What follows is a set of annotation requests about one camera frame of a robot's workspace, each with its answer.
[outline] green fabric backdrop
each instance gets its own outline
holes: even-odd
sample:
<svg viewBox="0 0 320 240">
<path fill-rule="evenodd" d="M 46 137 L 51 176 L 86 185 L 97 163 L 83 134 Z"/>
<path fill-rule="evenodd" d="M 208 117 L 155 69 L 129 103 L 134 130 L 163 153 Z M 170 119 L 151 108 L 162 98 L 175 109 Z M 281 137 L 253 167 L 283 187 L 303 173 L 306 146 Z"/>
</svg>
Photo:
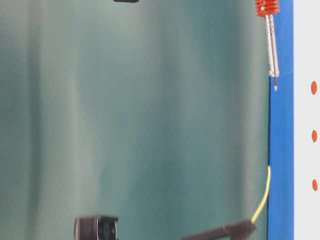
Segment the green fabric backdrop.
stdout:
<svg viewBox="0 0 320 240">
<path fill-rule="evenodd" d="M 254 0 L 2 0 L 0 235 L 176 240 L 249 218 L 267 172 Z M 250 239 L 266 238 L 266 212 Z"/>
</svg>

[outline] blue panel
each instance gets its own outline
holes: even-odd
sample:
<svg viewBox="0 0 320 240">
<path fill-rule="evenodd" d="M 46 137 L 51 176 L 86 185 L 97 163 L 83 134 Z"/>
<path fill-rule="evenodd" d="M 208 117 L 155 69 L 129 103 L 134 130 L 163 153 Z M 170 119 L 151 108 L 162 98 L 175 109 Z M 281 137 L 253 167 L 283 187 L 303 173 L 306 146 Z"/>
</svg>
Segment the blue panel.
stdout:
<svg viewBox="0 0 320 240">
<path fill-rule="evenodd" d="M 293 0 L 275 16 L 279 49 L 278 91 L 271 87 L 268 239 L 294 239 L 294 31 Z"/>
</svg>

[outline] yellow wire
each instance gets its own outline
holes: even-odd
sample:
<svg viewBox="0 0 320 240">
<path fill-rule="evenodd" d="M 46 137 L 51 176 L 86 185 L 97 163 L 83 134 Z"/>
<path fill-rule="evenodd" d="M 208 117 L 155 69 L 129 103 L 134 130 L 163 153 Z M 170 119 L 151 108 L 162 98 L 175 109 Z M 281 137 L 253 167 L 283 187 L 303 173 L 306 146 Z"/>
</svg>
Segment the yellow wire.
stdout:
<svg viewBox="0 0 320 240">
<path fill-rule="evenodd" d="M 266 205 L 266 202 L 267 202 L 267 199 L 268 199 L 268 195 L 269 195 L 269 189 L 270 189 L 270 179 L 271 179 L 271 167 L 268 166 L 268 176 L 267 176 L 267 179 L 266 179 L 266 186 L 265 186 L 264 196 L 262 198 L 262 201 L 260 202 L 260 205 L 258 206 L 257 210 L 255 211 L 255 213 L 253 214 L 253 216 L 251 218 L 251 223 L 252 224 L 256 223 L 257 218 L 259 217 L 260 213 L 264 209 L 264 206 Z"/>
</svg>

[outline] orange heat sink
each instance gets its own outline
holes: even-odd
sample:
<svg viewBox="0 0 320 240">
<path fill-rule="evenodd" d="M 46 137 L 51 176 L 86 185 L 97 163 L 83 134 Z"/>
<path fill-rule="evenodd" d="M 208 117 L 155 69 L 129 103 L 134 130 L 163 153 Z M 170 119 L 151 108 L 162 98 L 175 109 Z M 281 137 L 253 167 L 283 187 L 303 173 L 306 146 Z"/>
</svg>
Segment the orange heat sink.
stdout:
<svg viewBox="0 0 320 240">
<path fill-rule="evenodd" d="M 279 0 L 255 0 L 256 15 L 264 17 L 280 12 Z"/>
</svg>

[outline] black object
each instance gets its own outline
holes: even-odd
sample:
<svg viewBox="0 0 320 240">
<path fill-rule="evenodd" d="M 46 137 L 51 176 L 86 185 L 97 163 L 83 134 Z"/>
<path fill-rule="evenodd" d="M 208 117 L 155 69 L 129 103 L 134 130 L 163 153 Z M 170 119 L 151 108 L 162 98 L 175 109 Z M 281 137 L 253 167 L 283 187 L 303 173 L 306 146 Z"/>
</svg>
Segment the black object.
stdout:
<svg viewBox="0 0 320 240">
<path fill-rule="evenodd" d="M 139 0 L 113 0 L 115 2 L 120 2 L 120 3 L 137 3 Z"/>
<path fill-rule="evenodd" d="M 246 240 L 255 230 L 256 226 L 250 220 L 244 220 L 210 231 L 182 237 L 180 240 L 213 240 L 225 237 L 230 237 L 230 240 Z"/>
<path fill-rule="evenodd" d="M 118 240 L 117 217 L 82 216 L 74 221 L 74 240 Z"/>
</svg>

